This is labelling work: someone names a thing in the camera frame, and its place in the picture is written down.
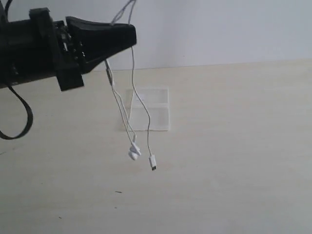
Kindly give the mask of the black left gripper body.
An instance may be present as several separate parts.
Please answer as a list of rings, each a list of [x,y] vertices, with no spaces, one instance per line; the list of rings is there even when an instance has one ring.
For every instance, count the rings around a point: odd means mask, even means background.
[[[0,17],[0,81],[25,83],[56,77],[62,91],[84,86],[79,65],[66,51],[48,8],[29,11],[29,19]]]

